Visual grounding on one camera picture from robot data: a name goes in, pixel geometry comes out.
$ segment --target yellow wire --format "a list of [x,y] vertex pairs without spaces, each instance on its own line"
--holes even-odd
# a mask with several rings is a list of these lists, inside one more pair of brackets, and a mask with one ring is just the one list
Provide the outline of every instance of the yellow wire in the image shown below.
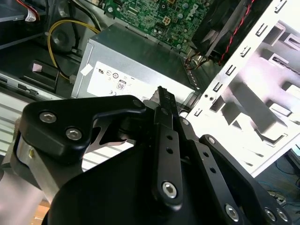
[[[91,25],[89,25],[89,24],[87,24],[87,23],[84,23],[84,22],[81,22],[81,21],[77,21],[77,20],[60,20],[60,21],[55,22],[55,23],[51,26],[51,28],[50,28],[50,30],[49,30],[49,32],[48,32],[47,45],[48,45],[48,51],[49,51],[49,54],[50,54],[50,58],[51,58],[51,60],[52,60],[53,65],[54,65],[56,68],[58,68],[58,66],[57,66],[57,64],[56,64],[56,62],[55,62],[54,55],[53,55],[52,48],[51,48],[51,35],[52,35],[53,31],[55,30],[55,28],[57,28],[59,25],[61,25],[61,24],[63,24],[63,23],[68,23],[68,22],[70,22],[70,23],[77,23],[77,24],[79,24],[79,25],[82,25],[82,26],[84,26],[84,27],[86,27],[86,28],[89,28],[91,31],[93,31],[93,32],[96,33],[96,34],[100,33],[100,31],[97,30],[95,27],[93,27],[93,26],[91,26]],[[67,79],[67,80],[70,80],[68,77],[64,76],[62,73],[60,73],[60,75],[61,75],[63,78],[65,78],[65,79]]]

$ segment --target bolt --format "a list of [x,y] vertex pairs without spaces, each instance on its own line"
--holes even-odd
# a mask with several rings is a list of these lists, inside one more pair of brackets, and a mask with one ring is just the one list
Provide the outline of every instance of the bolt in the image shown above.
[[42,112],[39,115],[39,119],[44,123],[54,123],[56,121],[56,116],[51,112]]
[[225,205],[225,210],[227,215],[234,221],[234,222],[238,222],[239,221],[239,215],[237,213],[237,211],[234,209],[234,207],[232,207],[229,204]]
[[276,217],[268,208],[265,208],[264,211],[266,212],[266,214],[272,221],[274,221],[274,222],[276,221]]
[[176,187],[171,184],[170,182],[164,182],[163,183],[163,192],[169,197],[169,198],[175,198],[177,195]]
[[189,125],[189,122],[185,118],[182,118],[182,122],[187,126]]
[[133,100],[133,104],[134,104],[135,106],[137,106],[137,107],[142,107],[142,106],[143,106],[143,104],[142,104],[141,101],[139,101],[139,100]]
[[165,115],[168,115],[168,114],[169,114],[168,111],[167,111],[166,109],[164,109],[164,108],[162,108],[161,111],[162,111]]
[[287,216],[283,213],[283,211],[281,211],[280,209],[277,209],[277,212],[284,221],[286,221],[286,222],[288,221]]
[[212,144],[215,144],[215,143],[216,143],[215,140],[214,140],[212,137],[209,137],[208,140],[209,140],[209,142],[212,143]]
[[33,149],[29,150],[28,156],[29,156],[29,158],[33,158],[34,157],[34,151],[33,151]]
[[82,134],[79,130],[77,130],[76,128],[69,128],[66,131],[66,135],[69,139],[73,140],[73,141],[77,141],[82,137]]

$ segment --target screw hole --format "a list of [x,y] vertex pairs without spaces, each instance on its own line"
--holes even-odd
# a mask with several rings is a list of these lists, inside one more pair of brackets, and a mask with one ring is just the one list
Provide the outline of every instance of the screw hole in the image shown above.
[[212,171],[213,173],[217,173],[217,171],[213,167],[210,168],[210,171]]
[[168,152],[169,154],[173,154],[173,150],[172,150],[172,149],[166,148],[166,150],[167,150],[167,152]]

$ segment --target red wire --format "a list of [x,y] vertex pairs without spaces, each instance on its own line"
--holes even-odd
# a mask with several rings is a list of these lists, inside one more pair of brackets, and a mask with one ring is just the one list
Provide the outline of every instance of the red wire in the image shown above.
[[230,39],[229,39],[229,44],[227,45],[226,47],[226,51],[223,53],[220,61],[219,61],[219,66],[221,65],[225,55],[229,52],[229,47],[231,46],[231,44],[233,43],[233,38],[234,36],[236,35],[236,33],[238,32],[238,30],[240,29],[240,27],[244,24],[244,21],[245,21],[245,18],[247,17],[247,15],[249,14],[250,12],[250,9],[252,7],[252,4],[253,2],[255,2],[255,0],[251,0],[251,3],[249,3],[249,5],[247,6],[247,11],[245,12],[244,16],[242,17],[239,25],[235,28],[233,34],[231,35]]
[[34,15],[36,16],[36,18],[37,18],[38,20],[40,20],[40,17],[39,17],[38,12],[37,12],[33,7],[24,4],[24,3],[23,3],[22,1],[20,1],[20,0],[16,0],[16,1],[17,1],[20,5],[24,6],[24,7],[27,8],[28,10],[32,11],[32,12],[34,13]]

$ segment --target green circuit board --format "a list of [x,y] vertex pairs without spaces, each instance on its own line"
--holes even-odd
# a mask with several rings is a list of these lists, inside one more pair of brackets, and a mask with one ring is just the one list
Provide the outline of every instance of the green circuit board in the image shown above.
[[213,0],[105,0],[101,7],[118,19],[185,54]]

